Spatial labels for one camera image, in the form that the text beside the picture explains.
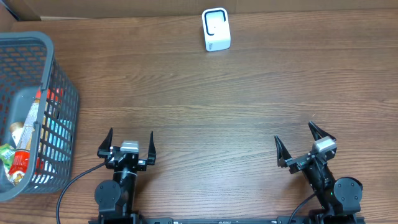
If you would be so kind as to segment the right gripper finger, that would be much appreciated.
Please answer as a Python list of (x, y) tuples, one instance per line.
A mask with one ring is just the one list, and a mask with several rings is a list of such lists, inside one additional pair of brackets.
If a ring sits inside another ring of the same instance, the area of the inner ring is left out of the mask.
[(274, 136), (274, 140), (277, 149), (277, 165), (281, 168), (285, 168), (292, 160), (292, 156), (289, 154), (288, 150), (286, 149), (278, 135)]
[(319, 128), (313, 121), (308, 122), (308, 127), (310, 128), (310, 131), (315, 141), (325, 137), (329, 137), (333, 141), (336, 141), (336, 138), (334, 136)]

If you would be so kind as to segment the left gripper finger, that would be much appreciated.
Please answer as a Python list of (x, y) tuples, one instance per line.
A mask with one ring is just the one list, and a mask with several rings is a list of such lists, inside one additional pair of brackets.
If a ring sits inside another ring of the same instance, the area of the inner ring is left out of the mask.
[(108, 157), (111, 155), (111, 143), (113, 138), (113, 128), (110, 128), (104, 141), (100, 144), (97, 150), (98, 157)]
[(156, 160), (156, 149), (154, 145), (153, 132), (150, 133), (149, 149), (147, 153), (147, 165), (153, 166)]

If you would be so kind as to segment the teal snack packet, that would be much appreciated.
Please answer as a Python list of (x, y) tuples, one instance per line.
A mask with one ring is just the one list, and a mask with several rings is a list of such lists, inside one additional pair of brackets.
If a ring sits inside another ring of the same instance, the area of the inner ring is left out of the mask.
[(44, 143), (40, 143), (40, 152), (47, 158), (62, 164), (70, 164), (72, 134), (69, 129), (73, 127), (72, 122), (64, 119), (54, 121), (46, 116), (43, 122), (49, 131), (41, 129), (41, 139)]

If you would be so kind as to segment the orange noodle packet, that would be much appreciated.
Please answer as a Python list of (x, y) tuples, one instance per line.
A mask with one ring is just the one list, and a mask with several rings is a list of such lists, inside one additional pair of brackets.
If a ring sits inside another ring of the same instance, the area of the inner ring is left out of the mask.
[[(14, 185), (18, 185), (20, 183), (22, 178), (25, 176), (25, 173), (27, 172), (27, 168), (29, 166), (30, 150), (32, 148), (31, 142), (32, 142), (33, 132), (35, 131), (34, 121), (36, 121), (39, 112), (40, 98), (41, 98), (41, 91), (38, 90), (35, 95), (34, 102), (32, 103), (28, 115), (24, 121), (24, 130), (21, 139), (19, 141), (19, 144), (16, 147), (14, 161), (8, 175), (9, 181), (12, 182)], [(49, 99), (52, 103), (54, 103), (54, 105), (58, 105), (62, 102), (60, 98), (57, 97), (56, 94), (53, 93), (51, 90), (48, 90), (47, 92), (47, 99)], [(47, 113), (49, 115), (51, 114), (56, 115), (55, 117), (58, 118), (59, 111), (57, 111), (56, 108), (54, 108), (48, 102), (46, 102), (46, 108), (47, 108)], [(44, 171), (57, 173), (55, 171), (55, 168), (53, 168), (52, 164), (48, 161), (45, 161), (44, 159), (40, 161), (40, 158), (37, 158), (37, 167)], [(33, 180), (36, 177), (38, 177), (39, 179), (36, 180), (35, 182), (40, 184), (46, 183), (49, 179), (53, 178), (53, 176), (37, 174), (35, 172)]]

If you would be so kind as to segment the white tube gold cap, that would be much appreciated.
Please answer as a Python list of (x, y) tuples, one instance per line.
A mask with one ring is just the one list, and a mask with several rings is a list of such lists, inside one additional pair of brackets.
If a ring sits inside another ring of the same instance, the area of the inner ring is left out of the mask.
[(9, 130), (11, 133), (12, 140), (14, 141), (14, 144), (18, 146), (24, 130), (24, 123), (21, 121), (12, 123), (9, 127)]

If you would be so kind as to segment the green tea drink pouch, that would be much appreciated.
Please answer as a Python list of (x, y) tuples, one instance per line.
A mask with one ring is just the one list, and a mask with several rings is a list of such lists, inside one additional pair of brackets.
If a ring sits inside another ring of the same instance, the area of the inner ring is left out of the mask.
[(10, 144), (4, 144), (0, 149), (1, 161), (3, 163), (3, 168), (7, 175), (14, 161), (15, 149)]

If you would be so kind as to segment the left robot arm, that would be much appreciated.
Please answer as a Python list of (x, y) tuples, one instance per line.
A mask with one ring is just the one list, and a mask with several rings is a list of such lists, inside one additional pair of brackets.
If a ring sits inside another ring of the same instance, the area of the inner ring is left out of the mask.
[(112, 145), (113, 130), (110, 129), (98, 148), (97, 156), (104, 159), (107, 169), (113, 171), (111, 180), (102, 181), (95, 189), (94, 198), (98, 204), (98, 218), (90, 223), (137, 223), (147, 221), (139, 212), (132, 210), (137, 173), (153, 166), (156, 160), (154, 137), (150, 135), (147, 159), (139, 158), (139, 143), (123, 141), (120, 146)]

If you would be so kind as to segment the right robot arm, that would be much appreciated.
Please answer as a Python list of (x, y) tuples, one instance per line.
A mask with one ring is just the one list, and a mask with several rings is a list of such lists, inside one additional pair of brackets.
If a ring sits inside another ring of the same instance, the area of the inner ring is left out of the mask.
[(291, 174), (302, 172), (313, 193), (301, 202), (286, 223), (364, 223), (361, 211), (363, 184), (354, 177), (334, 178), (328, 161), (336, 156), (336, 138), (310, 121), (314, 138), (312, 149), (293, 158), (284, 143), (274, 136), (277, 165), (289, 168)]

